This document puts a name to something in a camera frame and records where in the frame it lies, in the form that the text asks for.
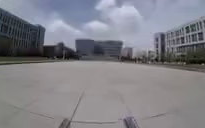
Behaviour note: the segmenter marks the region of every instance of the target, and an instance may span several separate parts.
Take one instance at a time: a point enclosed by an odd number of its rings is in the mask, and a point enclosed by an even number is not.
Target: building
[[[44,36],[45,28],[41,25],[32,25],[0,8],[0,40],[10,43],[9,54],[28,54],[33,50],[42,53]]]
[[[96,42],[91,39],[76,40],[76,51],[81,55],[93,55]]]
[[[119,57],[121,53],[122,41],[94,41],[91,39],[76,40],[76,50],[81,55],[104,55]]]
[[[133,58],[133,48],[132,47],[125,47],[121,50],[121,57],[126,59]]]
[[[120,57],[123,46],[122,41],[97,41],[98,45],[103,49],[105,56]]]
[[[155,56],[157,61],[164,61],[165,59],[165,34],[155,33],[154,34],[154,47]]]
[[[165,33],[166,51],[174,56],[205,48],[205,17]]]

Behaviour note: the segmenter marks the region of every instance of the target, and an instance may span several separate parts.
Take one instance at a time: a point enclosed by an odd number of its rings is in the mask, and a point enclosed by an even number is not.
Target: office building
[[[97,41],[99,46],[103,49],[103,53],[105,56],[110,57],[120,57],[122,50],[122,41]]]
[[[45,28],[41,25],[32,25],[27,21],[0,8],[0,40],[10,42],[10,54],[17,51],[26,53],[37,50],[43,51]]]
[[[205,17],[165,33],[166,51],[175,56],[205,48]]]
[[[155,56],[157,61],[162,62],[165,59],[165,34],[154,34]]]
[[[76,40],[76,51],[81,55],[93,55],[95,41],[91,39],[77,39]]]
[[[104,55],[119,57],[121,53],[122,41],[95,41],[91,39],[76,40],[76,51],[81,55]]]

